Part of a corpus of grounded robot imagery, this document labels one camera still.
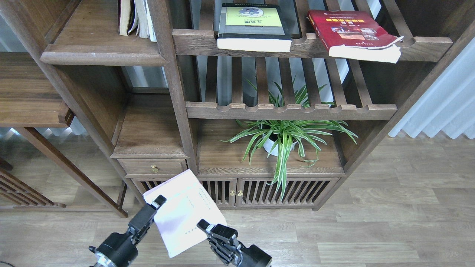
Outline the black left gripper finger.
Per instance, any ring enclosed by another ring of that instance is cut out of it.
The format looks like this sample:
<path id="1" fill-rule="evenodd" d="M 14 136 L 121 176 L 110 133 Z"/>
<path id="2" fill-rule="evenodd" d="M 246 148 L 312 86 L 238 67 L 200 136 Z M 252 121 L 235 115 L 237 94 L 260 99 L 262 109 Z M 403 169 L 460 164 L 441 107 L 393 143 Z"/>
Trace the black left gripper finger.
<path id="1" fill-rule="evenodd" d="M 130 235 L 145 235 L 153 223 L 153 217 L 166 201 L 167 199 L 160 195 L 152 204 L 144 205 L 128 223 L 128 233 Z"/>

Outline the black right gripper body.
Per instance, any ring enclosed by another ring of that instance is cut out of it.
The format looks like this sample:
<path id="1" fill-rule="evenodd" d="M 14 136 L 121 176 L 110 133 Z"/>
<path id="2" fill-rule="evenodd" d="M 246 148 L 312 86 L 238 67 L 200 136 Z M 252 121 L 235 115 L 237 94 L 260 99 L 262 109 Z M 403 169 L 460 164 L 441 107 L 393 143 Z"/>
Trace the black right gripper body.
<path id="1" fill-rule="evenodd" d="M 271 267 L 272 257 L 256 245 L 245 247 L 240 241 L 235 240 L 237 245 L 227 244 L 222 240 L 208 238 L 212 251 L 228 266 L 236 267 Z"/>

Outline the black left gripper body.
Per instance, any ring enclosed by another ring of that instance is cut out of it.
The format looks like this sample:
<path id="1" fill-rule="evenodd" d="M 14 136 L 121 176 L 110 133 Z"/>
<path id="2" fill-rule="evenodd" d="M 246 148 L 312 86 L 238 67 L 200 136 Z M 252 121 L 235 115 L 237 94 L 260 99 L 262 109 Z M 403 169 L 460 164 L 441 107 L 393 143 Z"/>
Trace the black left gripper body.
<path id="1" fill-rule="evenodd" d="M 129 228 L 125 233 L 112 233 L 99 247 L 89 246 L 97 257 L 95 267 L 128 267 L 138 256 L 137 244 L 143 237 Z"/>

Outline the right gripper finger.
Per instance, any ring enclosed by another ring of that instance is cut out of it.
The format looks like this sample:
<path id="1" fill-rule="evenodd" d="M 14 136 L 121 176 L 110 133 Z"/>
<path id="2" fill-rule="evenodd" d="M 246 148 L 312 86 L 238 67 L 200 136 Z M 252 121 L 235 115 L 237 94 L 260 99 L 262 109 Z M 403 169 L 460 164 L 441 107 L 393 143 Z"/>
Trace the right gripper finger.
<path id="1" fill-rule="evenodd" d="M 238 237 L 238 232 L 235 229 L 222 224 L 210 224 L 204 219 L 197 223 L 197 227 L 205 232 L 207 238 L 213 242 L 236 243 Z"/>

